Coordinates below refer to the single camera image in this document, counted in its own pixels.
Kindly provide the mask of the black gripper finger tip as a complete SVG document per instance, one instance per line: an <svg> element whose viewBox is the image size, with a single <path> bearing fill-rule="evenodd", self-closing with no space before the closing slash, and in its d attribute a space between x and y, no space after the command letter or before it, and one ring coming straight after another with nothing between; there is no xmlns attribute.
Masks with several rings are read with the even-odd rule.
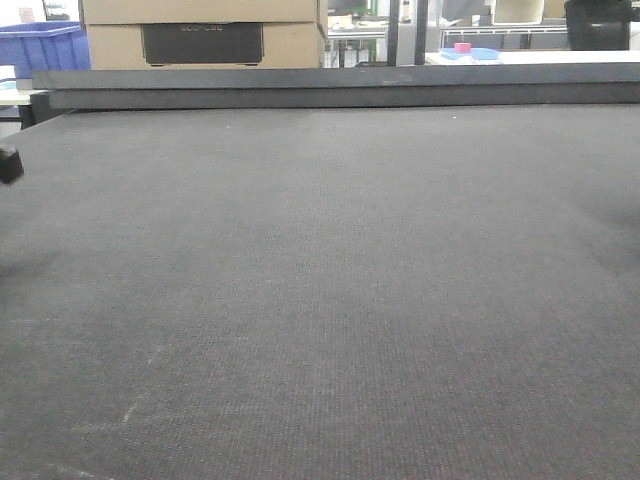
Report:
<svg viewBox="0 0 640 480"><path fill-rule="evenodd" d="M2 145L0 148L0 180L3 185L11 185L24 175L24 168L19 151Z"/></svg>

